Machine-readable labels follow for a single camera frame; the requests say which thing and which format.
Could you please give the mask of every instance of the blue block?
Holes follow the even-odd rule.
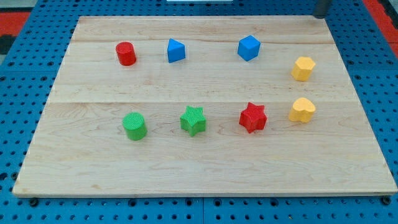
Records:
[[[252,35],[239,41],[238,55],[245,61],[250,61],[259,55],[261,43]]]
[[[170,39],[169,46],[167,47],[167,56],[169,58],[169,63],[184,59],[185,45],[176,40]]]

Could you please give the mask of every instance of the blue pegboard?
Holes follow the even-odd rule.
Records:
[[[79,16],[309,15],[316,0],[39,0],[0,67],[0,223],[397,223],[398,197],[46,199],[11,194]],[[398,181],[398,61],[359,0],[326,22]]]

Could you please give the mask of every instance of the green star-shaped block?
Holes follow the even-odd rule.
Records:
[[[181,115],[181,128],[188,131],[191,137],[198,132],[206,130],[206,118],[203,115],[203,108],[187,106],[185,113]]]

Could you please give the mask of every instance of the wood grain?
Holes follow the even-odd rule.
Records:
[[[258,58],[237,56],[253,34]],[[169,38],[187,59],[169,64]],[[137,64],[114,47],[133,42]],[[297,57],[317,63],[307,82]],[[299,97],[310,123],[287,119]],[[263,131],[238,124],[248,101],[266,106]],[[207,130],[180,129],[187,105]],[[130,141],[121,120],[142,113],[147,136]],[[18,197],[266,197],[397,192],[324,20],[310,16],[81,17],[13,192]]]

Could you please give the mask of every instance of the colored block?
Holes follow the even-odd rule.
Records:
[[[297,81],[307,81],[316,63],[310,57],[299,57],[292,70],[293,78]]]
[[[310,122],[315,110],[316,107],[310,100],[299,98],[293,103],[292,109],[289,113],[289,120],[308,123]]]
[[[185,113],[180,117],[181,128],[188,131],[191,137],[198,132],[206,130],[206,118],[203,115],[203,108],[187,106]]]
[[[140,113],[127,114],[123,119],[123,127],[127,137],[134,141],[144,138],[147,134],[144,117]]]
[[[167,46],[167,57],[169,63],[176,62],[185,58],[185,45],[176,40],[170,39]]]
[[[248,107],[241,112],[239,124],[243,125],[248,133],[252,133],[254,130],[263,130],[267,122],[264,108],[264,105],[248,103]]]
[[[261,43],[252,35],[239,41],[238,55],[245,61],[250,61],[259,55]]]
[[[121,42],[116,46],[116,53],[121,65],[129,66],[137,61],[134,46],[130,42]]]

